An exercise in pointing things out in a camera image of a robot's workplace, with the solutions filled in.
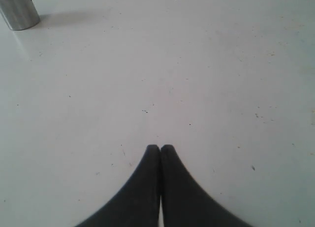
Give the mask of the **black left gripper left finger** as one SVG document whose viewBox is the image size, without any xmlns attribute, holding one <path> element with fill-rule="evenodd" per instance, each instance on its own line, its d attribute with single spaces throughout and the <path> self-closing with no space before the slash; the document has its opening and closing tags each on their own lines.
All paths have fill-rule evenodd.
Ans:
<svg viewBox="0 0 315 227">
<path fill-rule="evenodd" d="M 160 192 L 160 149 L 149 145 L 124 186 L 78 226 L 157 227 Z"/>
</svg>

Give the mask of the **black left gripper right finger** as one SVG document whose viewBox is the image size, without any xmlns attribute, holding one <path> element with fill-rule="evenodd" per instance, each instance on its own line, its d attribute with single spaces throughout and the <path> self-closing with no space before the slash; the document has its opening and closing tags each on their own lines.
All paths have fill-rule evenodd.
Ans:
<svg viewBox="0 0 315 227">
<path fill-rule="evenodd" d="M 172 145 L 160 151 L 165 227 L 248 227 L 213 200 L 193 179 Z"/>
</svg>

